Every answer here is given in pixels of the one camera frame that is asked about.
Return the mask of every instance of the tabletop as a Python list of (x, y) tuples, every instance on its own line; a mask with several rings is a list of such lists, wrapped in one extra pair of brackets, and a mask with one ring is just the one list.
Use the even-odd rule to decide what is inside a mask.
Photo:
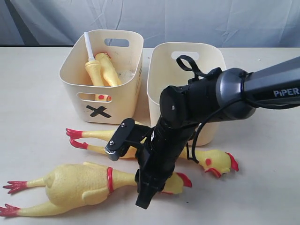
[[(76, 149), (66, 128), (115, 129), (115, 125), (82, 121), (74, 111), (59, 69), (71, 48), (0, 48), (0, 184), (32, 180), (65, 163), (94, 162), (135, 173), (135, 160), (112, 162), (107, 157)], [(220, 48), (227, 68), (257, 71), (300, 55), (300, 48)], [(146, 81), (152, 49), (144, 49), (142, 85), (134, 119), (149, 124)], [(157, 195), (149, 208), (135, 206), (135, 187), (115, 191), (99, 205), (85, 206), (53, 217), (0, 218), (4, 225), (35, 224), (300, 224), (300, 108), (258, 109), (247, 120), (223, 122), (203, 150), (230, 152), (240, 170), (216, 179), (195, 163), (179, 159), (176, 171), (193, 187), (180, 195)], [(93, 144), (106, 143), (91, 140)], [(15, 195), (0, 189), (5, 203), (27, 208), (47, 201), (36, 187)]]

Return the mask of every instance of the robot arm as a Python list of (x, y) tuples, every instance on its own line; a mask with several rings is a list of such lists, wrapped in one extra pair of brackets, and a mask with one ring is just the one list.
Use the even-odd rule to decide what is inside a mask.
[(163, 190), (176, 160), (193, 136), (190, 159), (197, 162), (195, 144), (206, 123), (244, 120), (258, 107), (287, 109), (300, 104), (300, 57), (254, 73), (216, 68), (204, 74), (186, 55), (178, 57), (177, 63), (195, 77), (187, 85), (168, 86), (162, 91), (156, 126), (136, 125), (133, 119), (125, 119), (105, 148), (113, 161), (123, 156), (129, 146), (137, 148), (136, 205), (144, 209), (155, 193)]

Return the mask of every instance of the white backdrop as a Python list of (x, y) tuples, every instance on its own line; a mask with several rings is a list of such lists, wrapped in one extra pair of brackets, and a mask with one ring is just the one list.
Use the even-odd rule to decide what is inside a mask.
[[(41, 45), (73, 45), (84, 31), (118, 29), (140, 33), (145, 47), (169, 41), (217, 47), (300, 46), (300, 0), (10, 1)], [(15, 28), (2, 5), (0, 44), (22, 44), (11, 32)]]

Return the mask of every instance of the plastic storage bin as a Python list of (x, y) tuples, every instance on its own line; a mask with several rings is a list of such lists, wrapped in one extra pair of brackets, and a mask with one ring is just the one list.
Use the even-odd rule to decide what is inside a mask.
[[(88, 32), (94, 56), (108, 53), (122, 85), (95, 87), (85, 70), (88, 61), (84, 36), (75, 43), (60, 69), (60, 78), (79, 117), (87, 122), (120, 124), (132, 118), (141, 86), (143, 37), (122, 30)], [(111, 46), (110, 40), (129, 42), (129, 46)], [(95, 101), (95, 94), (109, 95), (110, 102)]]
[[(160, 116), (159, 97), (168, 85), (185, 85), (194, 77), (192, 72), (182, 70), (176, 58), (182, 54), (192, 57), (204, 73), (220, 67), (226, 70), (222, 53), (208, 44), (169, 42), (154, 48), (148, 74), (147, 95), (151, 126), (155, 126)], [(219, 123), (206, 124), (197, 139), (197, 146), (208, 144), (214, 138)]]

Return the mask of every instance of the white stick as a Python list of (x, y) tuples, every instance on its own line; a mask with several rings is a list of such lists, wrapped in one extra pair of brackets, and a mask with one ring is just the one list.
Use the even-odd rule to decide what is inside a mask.
[(86, 46), (86, 50), (88, 51), (88, 57), (89, 57), (89, 61), (95, 60), (94, 56), (93, 56), (93, 51), (92, 51), (92, 47), (90, 45), (90, 38), (87, 32), (84, 32), (84, 39), (85, 39), (85, 46)]

